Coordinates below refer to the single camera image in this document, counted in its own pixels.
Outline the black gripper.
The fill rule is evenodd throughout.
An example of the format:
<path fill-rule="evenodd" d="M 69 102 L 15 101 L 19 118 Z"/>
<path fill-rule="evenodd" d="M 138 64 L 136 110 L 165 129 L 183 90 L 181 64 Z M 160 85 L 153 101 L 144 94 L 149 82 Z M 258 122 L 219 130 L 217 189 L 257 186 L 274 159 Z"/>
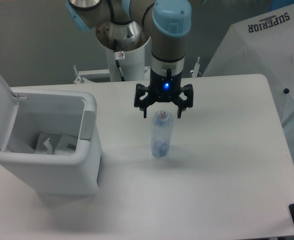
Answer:
<path fill-rule="evenodd" d="M 181 87 L 182 72 L 170 78 L 159 75 L 151 70 L 150 85 L 136 84 L 134 107 L 143 112 L 143 118 L 147 117 L 147 108 L 155 102 L 173 102 L 177 107 L 177 118 L 182 112 L 193 107 L 193 85 L 187 84 Z"/>

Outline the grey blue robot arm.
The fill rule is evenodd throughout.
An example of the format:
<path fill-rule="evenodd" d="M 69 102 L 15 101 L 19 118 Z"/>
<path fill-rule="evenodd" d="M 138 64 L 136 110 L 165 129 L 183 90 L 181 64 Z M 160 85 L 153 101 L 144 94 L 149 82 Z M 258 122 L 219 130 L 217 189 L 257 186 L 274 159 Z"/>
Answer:
<path fill-rule="evenodd" d="M 152 40 L 150 84 L 136 85 L 134 107 L 144 113 L 155 102 L 177 105 L 177 117 L 193 106 L 193 86 L 181 86 L 192 7 L 201 0 L 68 0 L 66 7 L 83 30 L 111 23 L 138 26 Z"/>

